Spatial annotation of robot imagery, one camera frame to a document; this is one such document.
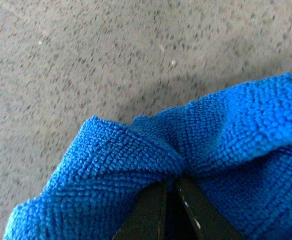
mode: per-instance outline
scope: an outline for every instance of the concrete floor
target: concrete floor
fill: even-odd
[[[80,125],[292,72],[292,0],[0,0],[0,239]]]

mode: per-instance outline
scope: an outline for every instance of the cloth fold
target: cloth fold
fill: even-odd
[[[5,240],[111,239],[140,190],[185,174],[248,239],[292,239],[292,74],[246,82],[129,126],[92,117]]]

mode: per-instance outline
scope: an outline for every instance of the terry cloth texture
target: terry cloth texture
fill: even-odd
[[[185,174],[248,239],[292,239],[292,74],[127,126],[92,117],[5,240],[108,240],[148,185]]]

